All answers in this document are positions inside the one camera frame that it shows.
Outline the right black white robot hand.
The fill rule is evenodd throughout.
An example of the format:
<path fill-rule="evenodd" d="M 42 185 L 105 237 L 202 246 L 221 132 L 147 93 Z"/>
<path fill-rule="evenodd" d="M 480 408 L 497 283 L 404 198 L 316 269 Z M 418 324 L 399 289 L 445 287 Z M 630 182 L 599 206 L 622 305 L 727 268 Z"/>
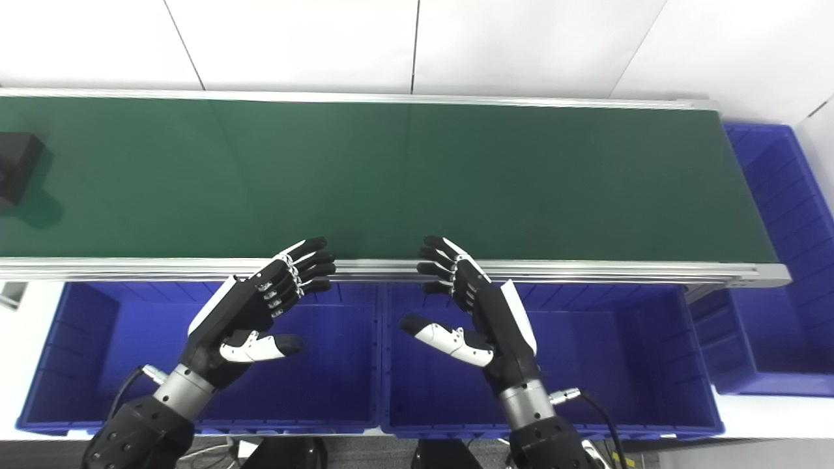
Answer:
<path fill-rule="evenodd" d="M 449 296 L 470 315 L 473 328 L 454 328 L 408 312 L 399 321 L 400 330 L 482 369 L 495 397 L 540 380 L 538 345 L 513 282 L 495 284 L 478 262 L 449 238 L 427 235 L 419 256 L 418 273 L 435 277 L 422 285 L 423 292 Z"/>

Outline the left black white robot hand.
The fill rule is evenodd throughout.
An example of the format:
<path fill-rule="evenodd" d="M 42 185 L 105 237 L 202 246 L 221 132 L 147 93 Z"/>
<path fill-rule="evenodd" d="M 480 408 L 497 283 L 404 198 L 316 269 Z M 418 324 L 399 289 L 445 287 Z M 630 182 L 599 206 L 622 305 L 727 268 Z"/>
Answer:
<path fill-rule="evenodd" d="M 307 238 L 277 253 L 250 276 L 227 278 L 192 320 L 179 357 L 182 374 L 220 390 L 254 363 L 300 353 L 301 336 L 270 330 L 305 296 L 330 290 L 336 258 L 325 252 L 326 246 L 324 237 Z"/>

